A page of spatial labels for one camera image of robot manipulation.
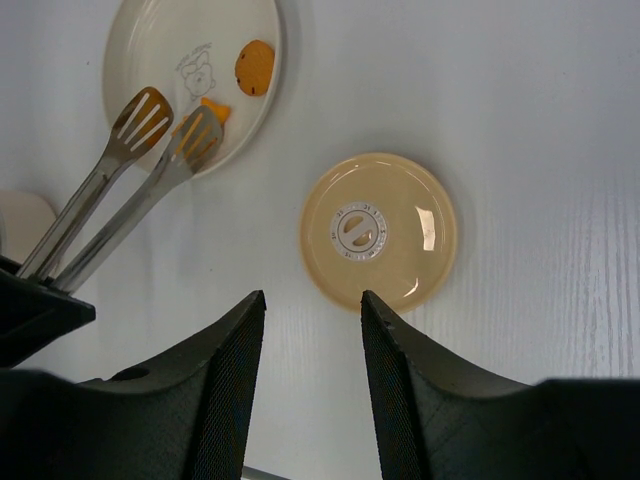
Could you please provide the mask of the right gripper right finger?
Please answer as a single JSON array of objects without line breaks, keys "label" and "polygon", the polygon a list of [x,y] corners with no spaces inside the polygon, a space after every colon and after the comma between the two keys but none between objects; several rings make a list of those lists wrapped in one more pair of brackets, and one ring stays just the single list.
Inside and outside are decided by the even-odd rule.
[{"label": "right gripper right finger", "polygon": [[386,479],[635,479],[639,384],[485,370],[405,322],[371,291],[361,329]]}]

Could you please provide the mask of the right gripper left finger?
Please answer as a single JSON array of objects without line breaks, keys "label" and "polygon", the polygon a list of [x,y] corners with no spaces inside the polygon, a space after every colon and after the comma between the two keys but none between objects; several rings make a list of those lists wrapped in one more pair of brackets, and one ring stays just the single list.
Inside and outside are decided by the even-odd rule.
[{"label": "right gripper left finger", "polygon": [[107,380],[3,371],[2,477],[240,478],[265,313],[265,296],[254,291],[213,324]]}]

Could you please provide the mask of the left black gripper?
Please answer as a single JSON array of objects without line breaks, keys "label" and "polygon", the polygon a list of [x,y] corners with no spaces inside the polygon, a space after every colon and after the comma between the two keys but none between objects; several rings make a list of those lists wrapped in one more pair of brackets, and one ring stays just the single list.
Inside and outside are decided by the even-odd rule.
[{"label": "left black gripper", "polygon": [[51,281],[16,276],[20,264],[1,258],[1,366],[13,368],[55,340],[96,319],[95,307],[60,293]]}]

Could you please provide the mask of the beige round lid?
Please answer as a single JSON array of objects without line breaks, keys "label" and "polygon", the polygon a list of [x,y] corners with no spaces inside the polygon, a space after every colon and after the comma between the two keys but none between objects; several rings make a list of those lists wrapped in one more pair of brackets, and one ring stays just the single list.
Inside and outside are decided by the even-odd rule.
[{"label": "beige round lid", "polygon": [[317,289],[352,311],[371,290],[399,313],[446,282],[456,257],[453,204],[437,178],[400,155],[368,152],[326,172],[301,210],[302,262]]}]

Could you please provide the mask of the orange fish cookie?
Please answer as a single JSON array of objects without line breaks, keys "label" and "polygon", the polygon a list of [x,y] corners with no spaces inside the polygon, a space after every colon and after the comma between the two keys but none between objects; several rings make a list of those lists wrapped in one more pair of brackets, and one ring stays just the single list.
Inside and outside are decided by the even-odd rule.
[{"label": "orange fish cookie", "polygon": [[224,125],[219,108],[200,103],[170,129],[168,141],[159,158],[194,165],[212,159],[224,141]]}]

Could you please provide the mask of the orange chocolate chip cookie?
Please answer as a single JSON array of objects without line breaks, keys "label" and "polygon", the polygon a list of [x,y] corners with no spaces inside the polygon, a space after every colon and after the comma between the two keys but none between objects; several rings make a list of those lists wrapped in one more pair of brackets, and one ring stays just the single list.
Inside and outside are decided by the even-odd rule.
[{"label": "orange chocolate chip cookie", "polygon": [[235,64],[236,82],[248,96],[267,93],[275,62],[275,52],[264,41],[252,40],[241,50]]}]

